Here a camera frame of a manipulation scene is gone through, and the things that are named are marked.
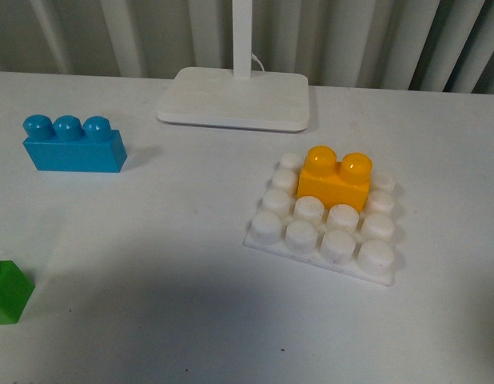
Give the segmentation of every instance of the yellow building block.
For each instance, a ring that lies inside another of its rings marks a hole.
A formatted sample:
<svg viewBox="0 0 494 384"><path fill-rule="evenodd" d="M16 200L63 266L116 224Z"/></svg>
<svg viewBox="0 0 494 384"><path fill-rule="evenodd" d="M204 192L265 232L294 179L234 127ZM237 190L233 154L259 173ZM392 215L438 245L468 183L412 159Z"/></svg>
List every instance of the yellow building block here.
<svg viewBox="0 0 494 384"><path fill-rule="evenodd" d="M347 154L343 162L327 146L315 146L308 152L298 182L297 198L314 196L330 210L337 204L362 211L369 192L372 161L365 154Z"/></svg>

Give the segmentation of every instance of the toy building block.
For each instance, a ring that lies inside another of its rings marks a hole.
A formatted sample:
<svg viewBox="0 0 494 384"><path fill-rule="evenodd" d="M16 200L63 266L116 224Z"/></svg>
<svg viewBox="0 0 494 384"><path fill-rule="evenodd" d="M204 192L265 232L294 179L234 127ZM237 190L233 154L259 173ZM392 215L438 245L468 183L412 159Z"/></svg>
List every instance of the toy building block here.
<svg viewBox="0 0 494 384"><path fill-rule="evenodd" d="M365 154L347 154L338 162L327 146L309 150L298 182L297 197L314 196L328 210L337 204L362 211L369 192L372 162Z"/></svg>
<svg viewBox="0 0 494 384"><path fill-rule="evenodd" d="M12 261L0 262L0 324L15 324L34 290L34 284Z"/></svg>
<svg viewBox="0 0 494 384"><path fill-rule="evenodd" d="M322 149L326 147L318 148L309 153L319 154L318 160L324 160ZM336 164L335 155L330 157L332 150L323 151L327 155L324 163ZM304 172L302 166L305 168L306 164L299 154L282 156L260 209L251 221L244 245L391 286L396 258L391 246L396 230L391 219L396 205L392 196L395 187L392 176L385 172L371 175L370 191L366 192L368 196L366 202L362 201L364 208L359 213L349 204L334 204L338 201L337 196L325 196L333 204L329 207L317 197L299 197L297 190L301 190L299 183L303 178L299 174Z"/></svg>
<svg viewBox="0 0 494 384"><path fill-rule="evenodd" d="M52 124L35 114L23 128L29 135L23 145L38 170L119 172L126 160L121 134L101 116L88 118L82 129L74 116L62 116Z"/></svg>

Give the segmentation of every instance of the white tabletop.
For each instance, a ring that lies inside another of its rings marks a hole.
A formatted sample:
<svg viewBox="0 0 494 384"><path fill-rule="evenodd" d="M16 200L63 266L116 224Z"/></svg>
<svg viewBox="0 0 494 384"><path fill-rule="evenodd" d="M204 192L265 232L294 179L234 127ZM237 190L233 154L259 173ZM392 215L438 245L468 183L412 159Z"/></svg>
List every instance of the white tabletop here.
<svg viewBox="0 0 494 384"><path fill-rule="evenodd" d="M301 134L158 122L166 80L0 73L0 260L35 282L0 383L494 383L494 96L311 87ZM119 174L38 172L31 114L121 131ZM243 247L279 157L396 179L396 284Z"/></svg>

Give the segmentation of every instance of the lamp base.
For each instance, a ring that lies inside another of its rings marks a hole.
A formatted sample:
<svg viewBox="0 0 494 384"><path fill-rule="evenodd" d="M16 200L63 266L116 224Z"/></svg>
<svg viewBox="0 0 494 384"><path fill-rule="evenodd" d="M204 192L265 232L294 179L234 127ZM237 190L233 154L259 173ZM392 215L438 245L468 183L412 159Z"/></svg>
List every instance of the lamp base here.
<svg viewBox="0 0 494 384"><path fill-rule="evenodd" d="M184 68L156 114L173 124L297 132L309 123L308 79L259 71L238 79L232 70Z"/></svg>

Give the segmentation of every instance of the desk lamp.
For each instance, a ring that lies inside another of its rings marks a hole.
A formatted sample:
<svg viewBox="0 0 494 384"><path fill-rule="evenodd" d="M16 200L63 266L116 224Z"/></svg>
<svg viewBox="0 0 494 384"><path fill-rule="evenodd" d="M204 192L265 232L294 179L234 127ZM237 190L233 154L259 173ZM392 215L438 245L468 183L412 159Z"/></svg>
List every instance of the desk lamp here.
<svg viewBox="0 0 494 384"><path fill-rule="evenodd" d="M162 95L163 122L296 132L309 122L308 79L251 70L253 1L233 0L233 70L188 67Z"/></svg>

